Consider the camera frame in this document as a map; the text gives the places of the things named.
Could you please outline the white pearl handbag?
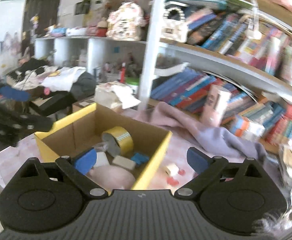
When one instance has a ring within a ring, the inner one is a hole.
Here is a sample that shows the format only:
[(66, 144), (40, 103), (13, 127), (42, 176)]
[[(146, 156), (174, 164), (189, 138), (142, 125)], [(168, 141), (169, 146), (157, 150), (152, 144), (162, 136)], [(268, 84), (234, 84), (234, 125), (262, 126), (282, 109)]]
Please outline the white pearl handbag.
[[(169, 18), (172, 12), (179, 16), (178, 20)], [(161, 38), (180, 43), (186, 43), (188, 36), (188, 24), (184, 12), (178, 7), (171, 7), (165, 10), (163, 15), (163, 24)]]

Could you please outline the yellow tape roll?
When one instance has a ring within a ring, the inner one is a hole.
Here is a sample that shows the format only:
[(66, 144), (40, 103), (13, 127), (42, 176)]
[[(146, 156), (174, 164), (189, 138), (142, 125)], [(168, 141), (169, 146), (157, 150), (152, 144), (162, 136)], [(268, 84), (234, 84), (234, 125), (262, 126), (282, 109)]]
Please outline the yellow tape roll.
[(130, 133), (123, 127), (116, 126), (102, 133), (102, 142), (108, 142), (107, 150), (111, 157), (126, 156), (134, 150), (134, 142)]

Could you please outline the pink cartoon table mat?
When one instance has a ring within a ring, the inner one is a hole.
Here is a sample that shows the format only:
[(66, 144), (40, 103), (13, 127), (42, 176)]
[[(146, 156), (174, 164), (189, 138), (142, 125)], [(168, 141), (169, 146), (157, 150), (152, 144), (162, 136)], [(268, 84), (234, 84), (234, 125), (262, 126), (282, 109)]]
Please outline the pink cartoon table mat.
[[(133, 119), (132, 115), (134, 110), (128, 109), (124, 111), (124, 116)], [(195, 146), (191, 142), (187, 141), (183, 137), (179, 136), (179, 133), (172, 131), (167, 128), (162, 128), (172, 133), (168, 149), (164, 159), (162, 160), (159, 168), (157, 169), (155, 175), (153, 176), (147, 189), (171, 189), (175, 191), (178, 187), (185, 185), (194, 177), (194, 170), (187, 163), (187, 151), (190, 147), (195, 147), (203, 152), (198, 146)], [(19, 168), (25, 163), (25, 161), (31, 157), (36, 157), (40, 161), (42, 157), (40, 155), (39, 147), (36, 142), (35, 133), (30, 134), (21, 141), (19, 141), (16, 147), (7, 147), (6, 149), (0, 151), (0, 192), (12, 179)], [(245, 160), (228, 160), (231, 163), (242, 163)], [(179, 167), (179, 174), (170, 177), (166, 174), (164, 167), (169, 164), (176, 164)], [(269, 174), (273, 181), (280, 186), (280, 172), (277, 165), (269, 161), (266, 155), (264, 164), (261, 165), (264, 170)]]

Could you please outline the orange white carton boxes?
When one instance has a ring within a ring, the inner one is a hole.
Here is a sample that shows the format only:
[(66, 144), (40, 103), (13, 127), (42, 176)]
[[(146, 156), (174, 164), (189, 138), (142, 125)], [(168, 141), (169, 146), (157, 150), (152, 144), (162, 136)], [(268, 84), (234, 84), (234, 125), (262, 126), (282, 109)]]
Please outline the orange white carton boxes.
[(244, 116), (236, 115), (229, 131), (239, 138), (257, 142), (263, 135), (265, 128), (262, 124), (251, 121)]

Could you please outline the small white sticker pack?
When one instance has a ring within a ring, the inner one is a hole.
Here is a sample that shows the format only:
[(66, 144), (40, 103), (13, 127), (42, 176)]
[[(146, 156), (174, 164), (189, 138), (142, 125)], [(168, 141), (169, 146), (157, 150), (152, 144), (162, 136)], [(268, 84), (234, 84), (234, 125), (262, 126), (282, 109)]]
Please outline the small white sticker pack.
[(98, 168), (101, 166), (108, 166), (110, 165), (108, 158), (105, 152), (97, 152), (96, 162), (93, 165), (93, 168)]

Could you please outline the white rectangular eraser block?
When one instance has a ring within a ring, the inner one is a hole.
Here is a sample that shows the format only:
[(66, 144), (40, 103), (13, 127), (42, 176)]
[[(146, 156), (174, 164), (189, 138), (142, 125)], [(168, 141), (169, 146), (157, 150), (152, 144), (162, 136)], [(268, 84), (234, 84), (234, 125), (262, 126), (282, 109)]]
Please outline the white rectangular eraser block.
[(120, 156), (120, 155), (116, 156), (113, 159), (112, 165), (119, 166), (119, 167), (126, 169), (126, 170), (129, 170), (129, 171), (134, 170), (136, 167), (136, 163), (133, 160), (130, 160), (130, 159), (123, 157), (123, 156)]

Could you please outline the pile of clothes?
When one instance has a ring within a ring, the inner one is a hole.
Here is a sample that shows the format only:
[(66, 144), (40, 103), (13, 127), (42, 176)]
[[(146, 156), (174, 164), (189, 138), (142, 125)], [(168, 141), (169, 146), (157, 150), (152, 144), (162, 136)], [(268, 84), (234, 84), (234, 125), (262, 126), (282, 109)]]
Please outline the pile of clothes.
[(0, 79), (0, 88), (9, 86), (30, 94), (27, 102), (8, 99), (0, 94), (0, 102), (19, 113), (41, 116), (54, 115), (60, 111), (71, 113), (75, 102), (95, 94), (96, 79), (84, 67), (48, 66), (45, 60), (31, 58), (15, 72), (7, 75), (14, 84)]

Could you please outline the chessboard box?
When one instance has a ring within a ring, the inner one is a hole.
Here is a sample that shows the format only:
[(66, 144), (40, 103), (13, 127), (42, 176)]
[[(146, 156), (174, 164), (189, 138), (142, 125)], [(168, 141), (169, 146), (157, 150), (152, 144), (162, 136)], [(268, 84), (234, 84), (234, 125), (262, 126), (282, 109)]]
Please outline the chessboard box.
[(72, 105), (72, 113), (77, 112), (89, 105), (92, 105), (93, 103), (94, 103), (94, 97), (86, 98), (81, 101), (75, 102)]

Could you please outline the white tissue pack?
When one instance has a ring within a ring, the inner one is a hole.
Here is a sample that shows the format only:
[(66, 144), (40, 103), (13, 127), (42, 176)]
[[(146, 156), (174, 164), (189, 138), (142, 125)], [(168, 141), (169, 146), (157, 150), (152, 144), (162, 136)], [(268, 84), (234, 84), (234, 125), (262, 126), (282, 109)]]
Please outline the white tissue pack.
[(138, 106), (141, 101), (138, 100), (132, 88), (118, 81), (101, 83), (96, 86), (94, 101), (104, 107), (115, 109), (128, 109)]

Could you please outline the pink plush paw toy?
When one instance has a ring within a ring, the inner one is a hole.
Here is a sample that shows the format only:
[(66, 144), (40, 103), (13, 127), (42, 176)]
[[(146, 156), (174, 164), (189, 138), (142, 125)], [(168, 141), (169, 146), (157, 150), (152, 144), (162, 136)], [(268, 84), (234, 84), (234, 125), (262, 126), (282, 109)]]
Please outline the pink plush paw toy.
[(92, 168), (86, 176), (106, 191), (129, 190), (136, 181), (129, 171), (112, 165)]

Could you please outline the small grey labelled bottle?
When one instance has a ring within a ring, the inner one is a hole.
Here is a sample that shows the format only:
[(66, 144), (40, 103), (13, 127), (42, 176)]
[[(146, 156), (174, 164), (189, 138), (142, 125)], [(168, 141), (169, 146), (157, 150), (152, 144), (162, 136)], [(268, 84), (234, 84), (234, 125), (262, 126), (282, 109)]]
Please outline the small grey labelled bottle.
[(92, 147), (96, 152), (107, 152), (109, 148), (108, 142), (99, 142)]

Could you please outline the yellow cardboard box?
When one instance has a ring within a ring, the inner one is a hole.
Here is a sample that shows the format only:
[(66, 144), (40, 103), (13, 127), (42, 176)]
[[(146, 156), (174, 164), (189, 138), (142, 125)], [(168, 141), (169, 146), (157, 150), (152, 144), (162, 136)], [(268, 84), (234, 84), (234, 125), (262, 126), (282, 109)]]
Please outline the yellow cardboard box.
[(53, 163), (63, 155), (74, 158), (102, 142), (117, 146), (126, 158), (135, 153), (146, 155), (149, 160), (132, 171), (136, 179), (133, 190), (148, 188), (166, 155), (171, 136), (170, 131), (96, 103), (56, 121), (49, 132), (35, 133), (40, 155), (46, 163)]

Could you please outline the red book set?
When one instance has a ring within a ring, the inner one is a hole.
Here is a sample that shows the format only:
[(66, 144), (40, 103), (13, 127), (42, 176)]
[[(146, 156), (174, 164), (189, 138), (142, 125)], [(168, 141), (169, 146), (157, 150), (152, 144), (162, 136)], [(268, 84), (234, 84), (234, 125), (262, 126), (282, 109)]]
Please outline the red book set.
[(284, 114), (265, 136), (270, 145), (288, 145), (292, 147), (292, 105), (288, 105)]

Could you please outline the blue plastic clip toy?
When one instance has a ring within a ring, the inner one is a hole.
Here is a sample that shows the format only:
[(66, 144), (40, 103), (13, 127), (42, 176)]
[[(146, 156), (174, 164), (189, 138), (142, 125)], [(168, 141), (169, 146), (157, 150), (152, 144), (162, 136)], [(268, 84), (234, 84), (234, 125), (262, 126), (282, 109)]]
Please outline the blue plastic clip toy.
[(137, 166), (143, 165), (149, 161), (149, 157), (141, 154), (141, 153), (135, 153), (131, 158), (131, 161), (134, 161)]

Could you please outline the purple grey cloth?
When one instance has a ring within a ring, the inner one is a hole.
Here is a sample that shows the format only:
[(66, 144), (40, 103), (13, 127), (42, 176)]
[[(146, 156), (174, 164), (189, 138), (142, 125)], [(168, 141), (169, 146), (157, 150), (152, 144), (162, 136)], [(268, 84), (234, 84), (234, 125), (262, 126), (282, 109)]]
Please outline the purple grey cloth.
[(239, 138), (223, 127), (206, 126), (165, 102), (160, 102), (151, 109), (134, 111), (132, 117), (175, 131), (180, 137), (212, 155), (219, 155), (228, 160), (254, 158), (261, 165), (266, 159), (265, 148), (259, 142)]

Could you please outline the white bookshelf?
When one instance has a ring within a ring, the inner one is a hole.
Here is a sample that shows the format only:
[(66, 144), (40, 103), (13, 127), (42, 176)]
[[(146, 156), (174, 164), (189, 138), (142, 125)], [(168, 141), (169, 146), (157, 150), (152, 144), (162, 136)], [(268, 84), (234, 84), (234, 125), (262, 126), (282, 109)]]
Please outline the white bookshelf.
[[(292, 35), (292, 12), (269, 0), (256, 0), (259, 6), (259, 16), (264, 20), (277, 25), (280, 29)], [(159, 28), (150, 28), (146, 41), (121, 41), (119, 45), (141, 46), (136, 53), (138, 59), (143, 61), (143, 69), (148, 73), (143, 75), (143, 82), (140, 86), (142, 93), (141, 108), (150, 102), (150, 90), (152, 74), (155, 72), (155, 61), (159, 53), (171, 55), (178, 60), (184, 60), (191, 67), (197, 70), (205, 70), (214, 74), (220, 74), (231, 78), (233, 81), (260, 94), (262, 92), (277, 94), (292, 104), (292, 86), (280, 79), (249, 66), (235, 58), (227, 57), (216, 52), (205, 50), (177, 41), (167, 40), (154, 35)], [(44, 54), (44, 46), (52, 42), (56, 53), (53, 57), (53, 64), (61, 66), (64, 61), (70, 59), (70, 52), (74, 51), (75, 41), (87, 41), (87, 70), (92, 73), (94, 68), (104, 61), (110, 60), (110, 46), (115, 40), (106, 37), (48, 37), (38, 38), (35, 46), (35, 56)]]

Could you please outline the floral plush doll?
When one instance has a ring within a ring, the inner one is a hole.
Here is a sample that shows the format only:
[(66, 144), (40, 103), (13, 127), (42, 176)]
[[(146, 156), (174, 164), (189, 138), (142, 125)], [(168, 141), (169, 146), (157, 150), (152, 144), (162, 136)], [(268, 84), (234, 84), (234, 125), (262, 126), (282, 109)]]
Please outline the floral plush doll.
[(134, 2), (123, 3), (109, 14), (106, 36), (118, 41), (140, 41), (145, 27), (143, 9)]

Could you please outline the pink rectangular case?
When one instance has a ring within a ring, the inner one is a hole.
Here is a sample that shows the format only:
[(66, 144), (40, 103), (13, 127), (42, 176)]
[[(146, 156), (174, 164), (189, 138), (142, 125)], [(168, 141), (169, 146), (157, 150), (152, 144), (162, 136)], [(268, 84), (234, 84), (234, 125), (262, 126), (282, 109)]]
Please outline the pink rectangular case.
[(231, 92), (228, 89), (212, 85), (203, 107), (200, 122), (206, 126), (219, 127), (230, 97)]

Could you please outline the white charger plug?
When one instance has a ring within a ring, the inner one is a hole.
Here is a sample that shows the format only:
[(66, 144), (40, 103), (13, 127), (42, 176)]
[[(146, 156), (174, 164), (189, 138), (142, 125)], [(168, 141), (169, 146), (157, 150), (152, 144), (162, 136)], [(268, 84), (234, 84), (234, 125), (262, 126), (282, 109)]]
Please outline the white charger plug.
[(179, 167), (176, 164), (169, 164), (164, 167), (166, 174), (170, 177), (176, 176), (179, 174)]

